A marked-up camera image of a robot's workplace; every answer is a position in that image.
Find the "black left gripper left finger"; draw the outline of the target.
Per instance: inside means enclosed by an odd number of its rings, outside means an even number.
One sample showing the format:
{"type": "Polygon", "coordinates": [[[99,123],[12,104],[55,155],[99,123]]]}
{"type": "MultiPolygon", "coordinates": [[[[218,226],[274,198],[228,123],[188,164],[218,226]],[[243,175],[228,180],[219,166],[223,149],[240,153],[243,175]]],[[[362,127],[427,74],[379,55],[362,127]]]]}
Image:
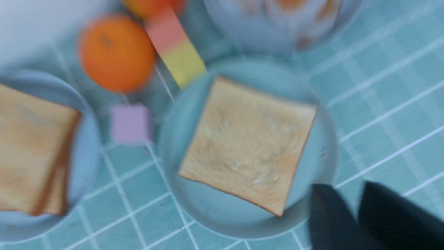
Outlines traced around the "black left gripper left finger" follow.
{"type": "Polygon", "coordinates": [[[312,184],[309,236],[313,250],[368,249],[368,241],[348,205],[327,184],[312,184]]]}

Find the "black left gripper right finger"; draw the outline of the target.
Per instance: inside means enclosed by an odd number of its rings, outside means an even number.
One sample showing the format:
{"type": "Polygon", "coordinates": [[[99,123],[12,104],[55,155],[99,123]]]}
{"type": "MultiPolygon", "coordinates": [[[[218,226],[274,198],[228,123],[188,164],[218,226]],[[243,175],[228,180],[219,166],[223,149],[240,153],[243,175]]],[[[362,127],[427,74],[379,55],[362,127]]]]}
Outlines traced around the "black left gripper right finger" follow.
{"type": "Polygon", "coordinates": [[[441,219],[377,182],[365,182],[357,223],[387,250],[442,250],[441,219]]]}

